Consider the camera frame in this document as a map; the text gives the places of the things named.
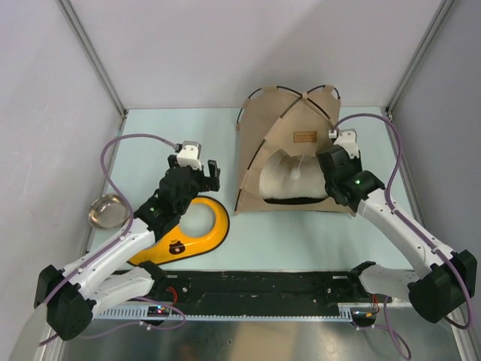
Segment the yellow double bowl holder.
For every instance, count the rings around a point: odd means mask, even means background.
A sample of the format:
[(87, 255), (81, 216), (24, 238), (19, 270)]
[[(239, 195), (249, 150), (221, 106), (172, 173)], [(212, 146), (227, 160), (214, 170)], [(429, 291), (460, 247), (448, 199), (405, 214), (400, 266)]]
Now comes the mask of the yellow double bowl holder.
[(198, 196), (192, 201), (192, 206), (206, 208), (213, 215), (212, 225), (204, 235), (187, 235), (181, 225), (175, 226), (155, 245), (135, 254), (127, 263), (137, 266), (142, 262), (151, 261), (156, 265), (164, 265), (217, 249), (227, 238), (230, 230), (227, 210), (221, 202), (209, 196)]

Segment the cream fluffy cushion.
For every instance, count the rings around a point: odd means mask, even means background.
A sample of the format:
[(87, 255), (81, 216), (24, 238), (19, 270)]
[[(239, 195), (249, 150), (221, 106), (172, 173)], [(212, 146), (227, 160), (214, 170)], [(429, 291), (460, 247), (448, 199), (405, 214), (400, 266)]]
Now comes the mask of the cream fluffy cushion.
[[(301, 178), (292, 180), (290, 172), (301, 170)], [(274, 153), (264, 164), (259, 178), (262, 199), (326, 199), (325, 179), (315, 156), (289, 156), (283, 150)]]

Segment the steel pet bowl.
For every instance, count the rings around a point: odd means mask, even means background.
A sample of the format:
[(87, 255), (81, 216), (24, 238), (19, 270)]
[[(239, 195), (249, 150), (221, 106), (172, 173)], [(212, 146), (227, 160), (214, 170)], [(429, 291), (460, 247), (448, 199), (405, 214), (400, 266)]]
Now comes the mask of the steel pet bowl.
[(121, 227), (128, 218), (129, 211), (125, 202), (114, 193), (96, 199), (88, 213), (89, 223), (96, 229)]

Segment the black tent pole front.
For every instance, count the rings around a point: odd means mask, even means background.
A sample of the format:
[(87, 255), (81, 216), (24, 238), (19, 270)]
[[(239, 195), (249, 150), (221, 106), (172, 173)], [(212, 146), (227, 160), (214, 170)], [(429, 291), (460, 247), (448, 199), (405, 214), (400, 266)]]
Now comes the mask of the black tent pole front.
[(311, 99), (309, 97), (309, 94), (314, 93), (318, 90), (327, 91), (329, 94), (331, 94), (334, 97), (335, 100), (340, 101), (340, 93), (338, 89), (335, 86), (332, 86), (331, 84), (322, 84), (322, 85), (315, 86), (309, 89), (308, 91), (306, 91), (305, 93), (300, 93), (299, 91), (289, 88), (287, 86), (276, 85), (276, 86), (259, 87), (258, 89), (252, 91), (248, 95), (247, 99), (244, 101), (243, 105), (241, 106), (236, 119), (236, 130), (240, 129), (241, 116), (243, 112), (247, 109), (247, 105), (251, 102), (253, 97), (258, 92), (272, 93), (277, 90), (287, 91), (288, 93), (291, 93), (297, 96), (297, 99), (294, 100), (294, 102), (290, 106), (288, 106), (288, 108), (283, 112), (283, 114), (287, 113), (289, 109), (293, 107), (298, 101), (303, 100), (307, 104), (311, 103), (311, 105), (314, 106), (314, 108), (316, 108), (327, 120), (331, 120), (330, 114), (324, 108), (322, 108), (318, 103), (316, 103), (313, 99)]

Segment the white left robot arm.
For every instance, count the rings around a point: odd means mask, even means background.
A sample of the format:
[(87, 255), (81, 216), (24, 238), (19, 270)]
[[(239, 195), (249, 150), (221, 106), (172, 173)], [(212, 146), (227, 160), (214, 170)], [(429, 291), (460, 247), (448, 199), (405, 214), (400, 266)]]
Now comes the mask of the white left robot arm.
[(64, 268), (49, 265), (40, 272), (34, 306), (46, 306), (47, 324), (62, 340), (77, 337), (90, 324), (99, 304), (93, 294), (108, 276), (177, 226), (199, 193), (219, 191), (216, 161), (208, 160), (207, 174), (198, 159), (171, 155), (168, 162), (154, 194), (96, 252)]

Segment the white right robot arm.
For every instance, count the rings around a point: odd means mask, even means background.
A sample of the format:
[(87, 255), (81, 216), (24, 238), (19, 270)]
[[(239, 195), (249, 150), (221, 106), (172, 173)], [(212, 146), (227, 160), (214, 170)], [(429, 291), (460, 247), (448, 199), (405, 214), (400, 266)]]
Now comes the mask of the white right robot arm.
[(477, 260), (472, 253), (454, 251), (389, 203), (383, 182), (363, 170), (361, 160), (340, 145), (316, 156), (327, 194), (377, 227), (412, 267), (406, 271), (363, 262), (350, 272), (347, 292), (352, 299), (391, 296), (409, 302), (422, 318), (437, 323), (473, 297)]

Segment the white pompom toy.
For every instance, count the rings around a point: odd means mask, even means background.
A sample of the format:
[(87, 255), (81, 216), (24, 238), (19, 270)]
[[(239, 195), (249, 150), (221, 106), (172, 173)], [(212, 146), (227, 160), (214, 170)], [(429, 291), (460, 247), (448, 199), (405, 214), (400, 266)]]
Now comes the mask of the white pompom toy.
[(301, 170), (299, 168), (294, 168), (290, 172), (290, 178), (294, 181), (298, 181), (301, 178)]

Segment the small circuit board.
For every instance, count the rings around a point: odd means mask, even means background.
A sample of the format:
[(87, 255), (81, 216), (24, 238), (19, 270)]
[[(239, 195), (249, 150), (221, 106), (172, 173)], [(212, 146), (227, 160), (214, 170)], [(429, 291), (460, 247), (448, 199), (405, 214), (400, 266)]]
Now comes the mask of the small circuit board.
[(147, 309), (148, 317), (167, 317), (170, 313), (170, 308), (161, 305), (149, 306)]

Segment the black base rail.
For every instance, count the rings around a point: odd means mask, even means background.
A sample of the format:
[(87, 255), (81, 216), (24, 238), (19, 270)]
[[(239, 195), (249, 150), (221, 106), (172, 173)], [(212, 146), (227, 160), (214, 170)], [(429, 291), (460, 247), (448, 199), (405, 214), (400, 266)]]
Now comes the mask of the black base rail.
[(369, 302), (347, 272), (169, 271), (153, 292), (190, 317), (338, 316), (340, 303)]

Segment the left aluminium frame post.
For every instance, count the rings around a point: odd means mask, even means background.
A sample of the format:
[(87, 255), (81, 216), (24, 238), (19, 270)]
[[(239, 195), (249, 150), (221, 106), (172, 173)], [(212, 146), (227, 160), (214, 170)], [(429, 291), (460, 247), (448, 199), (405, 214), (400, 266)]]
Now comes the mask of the left aluminium frame post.
[(76, 9), (74, 8), (72, 1), (56, 0), (56, 3), (65, 20), (67, 21), (67, 24), (70, 26), (71, 31), (73, 32), (74, 37), (77, 39), (88, 62), (92, 66), (92, 69), (104, 91), (106, 92), (107, 97), (110, 99), (119, 116), (124, 119), (128, 111), (121, 101), (118, 92), (116, 91), (115, 86), (113, 85), (113, 82), (107, 73), (107, 69), (105, 68), (93, 42), (87, 34), (86, 28), (83, 25)]

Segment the aluminium frame post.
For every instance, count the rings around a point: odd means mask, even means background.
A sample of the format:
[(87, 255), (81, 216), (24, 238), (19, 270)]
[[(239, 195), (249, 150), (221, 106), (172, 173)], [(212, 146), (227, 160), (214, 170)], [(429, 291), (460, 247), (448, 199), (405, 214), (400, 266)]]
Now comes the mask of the aluminium frame post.
[(70, 26), (71, 31), (73, 32), (74, 37), (77, 39), (88, 62), (92, 66), (92, 69), (104, 91), (106, 92), (107, 97), (110, 99), (119, 116), (124, 119), (128, 111), (121, 101), (118, 92), (116, 91), (115, 86), (113, 85), (113, 82), (107, 73), (107, 69), (105, 68), (93, 42), (87, 34), (86, 28), (83, 25), (76, 9), (74, 8), (72, 1), (56, 0), (56, 3), (65, 20), (67, 21), (67, 24)]
[(387, 102), (385, 112), (388, 118), (392, 119), (394, 109), (398, 105), (402, 95), (408, 88), (415, 73), (417, 72), (418, 68), (427, 56), (428, 51), (434, 43), (434, 40), (440, 34), (444, 23), (447, 21), (449, 15), (457, 4), (458, 1), (456, 0), (443, 0), (440, 2), (440, 5), (438, 6), (433, 18), (428, 24), (428, 28), (426, 29), (406, 69), (404, 70), (401, 79), (398, 81), (394, 92), (392, 93)]

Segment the right aluminium frame post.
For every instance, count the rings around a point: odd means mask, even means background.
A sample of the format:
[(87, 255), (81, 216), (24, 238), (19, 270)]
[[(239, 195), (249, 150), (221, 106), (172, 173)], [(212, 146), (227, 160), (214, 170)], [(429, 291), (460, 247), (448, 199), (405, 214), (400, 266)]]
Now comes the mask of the right aluminium frame post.
[(401, 79), (398, 81), (394, 92), (392, 93), (387, 102), (385, 112), (388, 118), (392, 119), (394, 109), (398, 105), (402, 95), (408, 88), (415, 73), (417, 72), (418, 68), (427, 56), (428, 51), (434, 43), (434, 40), (440, 34), (444, 23), (447, 21), (449, 15), (457, 4), (458, 1), (456, 0), (443, 0), (440, 2), (440, 5), (438, 6), (433, 18), (428, 24), (428, 28), (426, 29), (406, 69), (404, 70)]

